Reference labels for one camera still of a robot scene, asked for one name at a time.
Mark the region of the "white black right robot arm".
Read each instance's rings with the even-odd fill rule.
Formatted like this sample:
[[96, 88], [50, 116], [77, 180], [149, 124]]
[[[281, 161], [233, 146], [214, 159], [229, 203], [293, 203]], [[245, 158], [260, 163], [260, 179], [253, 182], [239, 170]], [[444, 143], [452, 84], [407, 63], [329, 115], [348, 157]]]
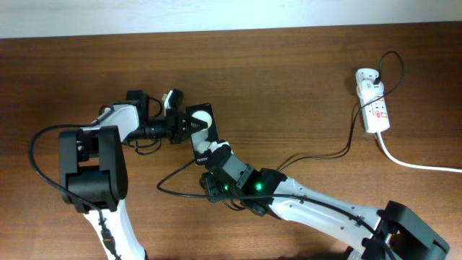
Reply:
[[360, 206], [313, 191], [277, 170], [256, 170], [228, 143], [204, 142], [194, 151], [207, 172], [201, 186], [210, 202], [239, 199], [240, 209], [298, 222], [348, 245], [348, 259], [445, 259], [450, 246], [410, 208]]

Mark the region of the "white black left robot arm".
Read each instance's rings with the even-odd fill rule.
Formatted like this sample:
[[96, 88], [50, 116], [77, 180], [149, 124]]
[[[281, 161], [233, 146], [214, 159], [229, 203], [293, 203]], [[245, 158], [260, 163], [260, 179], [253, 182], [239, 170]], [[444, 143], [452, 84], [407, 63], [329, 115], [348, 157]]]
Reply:
[[128, 173], [123, 146], [140, 152], [139, 140], [158, 144], [162, 139], [177, 144], [207, 131], [213, 124], [208, 103], [178, 110], [183, 92], [169, 91], [159, 100], [160, 111], [149, 116], [152, 97], [129, 90], [122, 102], [104, 106], [90, 126], [73, 126], [59, 135], [61, 185], [83, 198], [64, 194], [93, 226], [109, 259], [147, 259], [138, 242], [126, 209]]

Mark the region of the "black Galaxy flip phone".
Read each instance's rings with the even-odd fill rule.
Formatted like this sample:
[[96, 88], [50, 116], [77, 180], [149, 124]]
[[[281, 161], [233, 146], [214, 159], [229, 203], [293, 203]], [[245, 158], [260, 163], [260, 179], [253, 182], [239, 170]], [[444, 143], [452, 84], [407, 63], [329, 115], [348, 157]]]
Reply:
[[211, 103], [186, 107], [186, 115], [206, 123], [206, 128], [191, 135], [191, 144], [196, 165], [203, 165], [207, 158], [204, 153], [212, 142], [219, 140]]

